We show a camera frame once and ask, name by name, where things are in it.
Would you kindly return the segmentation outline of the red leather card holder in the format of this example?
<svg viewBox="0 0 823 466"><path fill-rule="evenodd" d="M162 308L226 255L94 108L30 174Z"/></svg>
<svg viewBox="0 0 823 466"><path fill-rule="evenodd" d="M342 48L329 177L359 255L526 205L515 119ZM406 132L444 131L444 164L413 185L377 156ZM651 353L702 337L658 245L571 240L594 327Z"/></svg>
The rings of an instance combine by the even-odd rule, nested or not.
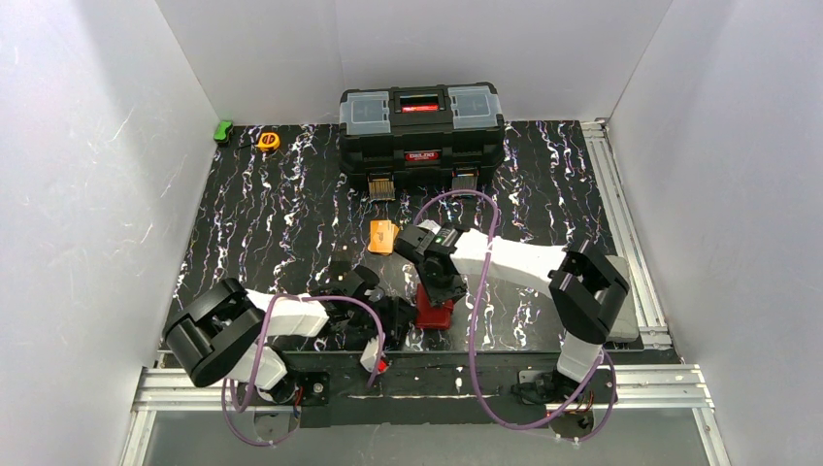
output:
<svg viewBox="0 0 823 466"><path fill-rule="evenodd" d="M424 286L419 283L416 289L415 306L417 315L414 326L418 329L448 330L454 310L454 301L447 300L442 305L430 303Z"/></svg>

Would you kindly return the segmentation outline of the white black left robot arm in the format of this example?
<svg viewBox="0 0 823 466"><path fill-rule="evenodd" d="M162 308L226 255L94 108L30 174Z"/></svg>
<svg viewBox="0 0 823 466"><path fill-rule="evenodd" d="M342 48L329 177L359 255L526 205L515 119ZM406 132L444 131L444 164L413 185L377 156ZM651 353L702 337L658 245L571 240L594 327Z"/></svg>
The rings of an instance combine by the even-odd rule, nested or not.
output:
<svg viewBox="0 0 823 466"><path fill-rule="evenodd" d="M377 274L357 266L300 295L265 294L224 279L169 317L162 339L198 387L227 379L272 389L287 366L269 339L339 341L359 351L375 377L387 367L384 352L401 346L416 316L414 305L385 294Z"/></svg>

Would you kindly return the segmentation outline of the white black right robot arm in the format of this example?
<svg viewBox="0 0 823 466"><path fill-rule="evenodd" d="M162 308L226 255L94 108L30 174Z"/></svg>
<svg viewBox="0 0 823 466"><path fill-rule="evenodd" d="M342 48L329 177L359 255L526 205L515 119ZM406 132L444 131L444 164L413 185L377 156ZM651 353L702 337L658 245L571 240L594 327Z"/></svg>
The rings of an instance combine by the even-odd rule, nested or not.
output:
<svg viewBox="0 0 823 466"><path fill-rule="evenodd" d="M588 240L538 246L447 223L402 230L394 250L415 268L428 304L456 304L465 277L485 276L549 297L566 331L556 371L581 382L591 370L630 295L624 275Z"/></svg>

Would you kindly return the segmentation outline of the black VIP card stack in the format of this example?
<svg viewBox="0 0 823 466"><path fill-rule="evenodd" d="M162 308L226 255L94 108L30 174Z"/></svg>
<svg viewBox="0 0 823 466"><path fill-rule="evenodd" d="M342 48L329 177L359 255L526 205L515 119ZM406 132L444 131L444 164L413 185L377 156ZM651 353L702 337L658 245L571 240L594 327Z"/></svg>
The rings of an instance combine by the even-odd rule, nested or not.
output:
<svg viewBox="0 0 823 466"><path fill-rule="evenodd" d="M329 261L329 277L331 281L341 281L351 270L351 255L348 245L342 245L332 251Z"/></svg>

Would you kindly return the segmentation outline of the drill bit set case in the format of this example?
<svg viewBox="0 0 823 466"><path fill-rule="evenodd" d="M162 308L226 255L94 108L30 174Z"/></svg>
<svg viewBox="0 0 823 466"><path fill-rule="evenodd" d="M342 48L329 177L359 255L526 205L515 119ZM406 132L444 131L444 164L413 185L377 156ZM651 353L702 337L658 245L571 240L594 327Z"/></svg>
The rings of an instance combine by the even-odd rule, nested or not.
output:
<svg viewBox="0 0 823 466"><path fill-rule="evenodd" d="M395 183L390 178L369 180L367 187L369 198L374 202L393 201L396 197Z"/></svg>

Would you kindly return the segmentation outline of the black plastic toolbox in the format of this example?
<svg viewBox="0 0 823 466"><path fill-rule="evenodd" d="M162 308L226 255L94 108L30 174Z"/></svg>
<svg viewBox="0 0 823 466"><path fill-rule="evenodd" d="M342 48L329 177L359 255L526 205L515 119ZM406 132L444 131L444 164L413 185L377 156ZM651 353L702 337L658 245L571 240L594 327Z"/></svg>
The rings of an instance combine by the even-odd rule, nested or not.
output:
<svg viewBox="0 0 823 466"><path fill-rule="evenodd" d="M489 82L348 89L339 104L340 169L351 188L390 178L396 190L451 187L455 170L478 186L505 158L506 122Z"/></svg>

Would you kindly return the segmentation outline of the grey plastic case lid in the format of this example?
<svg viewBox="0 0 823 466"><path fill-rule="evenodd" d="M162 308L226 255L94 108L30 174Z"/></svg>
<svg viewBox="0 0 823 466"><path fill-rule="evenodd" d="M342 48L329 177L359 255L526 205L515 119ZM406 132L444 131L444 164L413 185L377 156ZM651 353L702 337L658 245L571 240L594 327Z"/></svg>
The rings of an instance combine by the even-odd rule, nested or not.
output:
<svg viewBox="0 0 823 466"><path fill-rule="evenodd" d="M623 301L621 309L612 326L608 343L630 343L640 337L640 327L637 320L636 303L632 275L628 261L617 255L607 255L607 259L629 285L629 292Z"/></svg>

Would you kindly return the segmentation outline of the orange tape measure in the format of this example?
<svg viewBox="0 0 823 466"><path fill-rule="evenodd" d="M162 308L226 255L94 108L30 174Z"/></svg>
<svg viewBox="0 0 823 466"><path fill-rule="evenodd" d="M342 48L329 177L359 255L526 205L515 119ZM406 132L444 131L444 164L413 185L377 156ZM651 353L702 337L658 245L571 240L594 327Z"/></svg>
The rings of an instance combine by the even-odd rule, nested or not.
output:
<svg viewBox="0 0 823 466"><path fill-rule="evenodd" d="M280 136L276 132L263 132L260 134L256 147L263 152L277 150L280 147Z"/></svg>

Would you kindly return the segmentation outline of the green small object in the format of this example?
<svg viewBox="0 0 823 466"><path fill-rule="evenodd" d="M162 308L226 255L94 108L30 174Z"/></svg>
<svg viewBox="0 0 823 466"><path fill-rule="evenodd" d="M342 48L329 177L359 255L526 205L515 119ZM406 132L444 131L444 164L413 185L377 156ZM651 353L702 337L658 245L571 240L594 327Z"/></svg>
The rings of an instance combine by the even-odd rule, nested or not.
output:
<svg viewBox="0 0 823 466"><path fill-rule="evenodd" d="M233 121L232 120L222 120L215 132L213 134L213 139L218 145L225 145L230 141L231 134L233 131Z"/></svg>

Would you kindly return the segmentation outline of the black base rail with bracket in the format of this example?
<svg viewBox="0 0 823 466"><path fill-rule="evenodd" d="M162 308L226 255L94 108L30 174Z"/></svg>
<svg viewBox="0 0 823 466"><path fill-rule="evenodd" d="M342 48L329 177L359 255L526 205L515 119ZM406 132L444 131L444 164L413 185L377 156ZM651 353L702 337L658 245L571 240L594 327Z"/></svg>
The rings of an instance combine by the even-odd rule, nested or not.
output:
<svg viewBox="0 0 823 466"><path fill-rule="evenodd" d="M281 354L287 374L253 407L285 406L303 428L389 423L490 424L495 416L526 424L574 394L578 383L555 372L556 351L482 351L471 369L457 351L392 351L388 367L368 385L353 351Z"/></svg>

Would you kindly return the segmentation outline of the aluminium frame rail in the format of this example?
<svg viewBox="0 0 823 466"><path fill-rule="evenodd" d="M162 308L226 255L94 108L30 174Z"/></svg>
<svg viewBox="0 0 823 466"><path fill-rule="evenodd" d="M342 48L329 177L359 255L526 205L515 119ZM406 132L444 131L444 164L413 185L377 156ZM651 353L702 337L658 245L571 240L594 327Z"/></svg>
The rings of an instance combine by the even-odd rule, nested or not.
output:
<svg viewBox="0 0 823 466"><path fill-rule="evenodd" d="M615 412L644 410L682 417L692 424L698 457L709 465L730 465L705 371L681 354L673 321L663 304L651 249L641 236L639 215L630 205L628 179L619 167L609 121L584 121L581 130L616 251L628 264L634 319L643 343L639 362L617 365Z"/></svg>

